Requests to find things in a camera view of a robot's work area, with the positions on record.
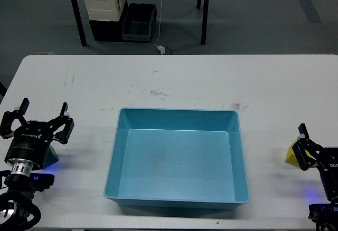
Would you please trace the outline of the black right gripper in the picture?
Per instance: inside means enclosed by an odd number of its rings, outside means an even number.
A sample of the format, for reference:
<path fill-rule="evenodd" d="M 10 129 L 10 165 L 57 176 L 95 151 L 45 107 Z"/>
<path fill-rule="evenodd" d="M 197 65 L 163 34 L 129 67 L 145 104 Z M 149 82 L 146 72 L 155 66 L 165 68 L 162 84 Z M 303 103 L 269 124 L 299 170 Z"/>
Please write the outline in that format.
<path fill-rule="evenodd" d="M 300 169 L 307 171 L 317 167 L 327 200 L 337 202 L 337 147 L 320 151 L 318 144 L 310 139 L 304 123 L 299 125 L 298 131 L 299 136 L 291 149 Z"/>

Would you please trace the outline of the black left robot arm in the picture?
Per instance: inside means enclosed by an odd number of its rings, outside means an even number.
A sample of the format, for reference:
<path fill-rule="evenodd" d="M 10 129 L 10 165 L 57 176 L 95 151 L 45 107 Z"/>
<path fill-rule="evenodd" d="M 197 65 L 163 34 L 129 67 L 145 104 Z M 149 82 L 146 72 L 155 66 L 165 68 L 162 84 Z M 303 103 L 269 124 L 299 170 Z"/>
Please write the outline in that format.
<path fill-rule="evenodd" d="M 40 170 L 58 162 L 51 143 L 67 144 L 74 127 L 67 103 L 60 115 L 50 121 L 25 120 L 29 104 L 27 98 L 23 99 L 18 108 L 6 111 L 1 121 L 1 137 L 12 139 L 4 158 L 11 169 L 1 171 L 1 185 L 7 188 L 1 194 L 1 230 L 28 230 L 40 221 L 34 194 L 54 183 L 54 175 Z"/>

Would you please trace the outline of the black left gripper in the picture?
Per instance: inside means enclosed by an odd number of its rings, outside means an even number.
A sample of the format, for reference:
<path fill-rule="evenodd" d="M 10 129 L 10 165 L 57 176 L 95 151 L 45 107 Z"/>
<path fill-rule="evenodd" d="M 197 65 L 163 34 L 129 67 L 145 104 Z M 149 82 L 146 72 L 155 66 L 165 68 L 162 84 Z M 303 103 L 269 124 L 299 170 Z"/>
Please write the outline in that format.
<path fill-rule="evenodd" d="M 30 162 L 33 170 L 42 169 L 52 140 L 67 144 L 74 128 L 74 120 L 68 113 L 68 104 L 63 103 L 60 115 L 48 123 L 42 121 L 27 122 L 24 115 L 30 102 L 24 98 L 20 107 L 12 112 L 6 111 L 1 121 L 1 137 L 11 138 L 12 142 L 4 161 L 9 165 L 16 162 Z M 12 130 L 12 124 L 18 120 L 21 124 Z"/>

